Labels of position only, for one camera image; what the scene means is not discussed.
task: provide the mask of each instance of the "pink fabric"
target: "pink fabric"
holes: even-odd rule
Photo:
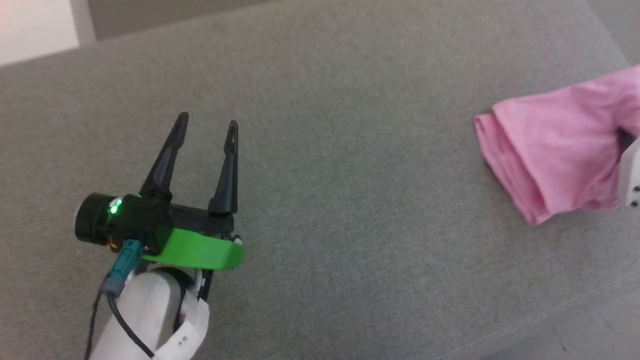
[[[640,136],[640,66],[476,117],[480,146],[526,220],[619,205],[616,129]]]

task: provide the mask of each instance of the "cloth fold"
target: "cloth fold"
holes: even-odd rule
[[[529,223],[620,205],[617,130],[640,136],[640,66],[492,110],[475,119],[480,147]]]

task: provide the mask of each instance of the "white object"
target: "white object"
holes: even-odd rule
[[[93,43],[88,0],[0,0],[0,66]]]
[[[209,305],[189,289],[180,303],[180,286],[169,274],[152,270],[127,282],[118,310],[127,325],[154,351],[154,359],[188,360],[209,327]],[[177,311],[184,321],[173,331]],[[112,316],[91,353],[91,360],[147,360],[148,356]]]
[[[635,207],[640,204],[640,191],[634,190],[637,186],[640,186],[640,138],[636,139],[620,158],[618,197],[624,206]]]

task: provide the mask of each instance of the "white robot part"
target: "white robot part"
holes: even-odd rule
[[[178,281],[161,270],[135,275],[118,299],[118,309],[153,359],[189,360],[209,327],[209,306],[189,289],[182,302]],[[180,311],[181,324],[174,332]],[[149,357],[112,316],[91,353],[91,360],[147,360]]]
[[[636,207],[640,204],[640,138],[620,158],[618,197],[624,206]]]

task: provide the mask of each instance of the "gray floor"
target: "gray floor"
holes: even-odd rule
[[[90,0],[105,40],[194,17],[277,0]],[[588,0],[629,63],[640,63],[640,0]],[[540,332],[486,360],[640,358],[640,290]]]

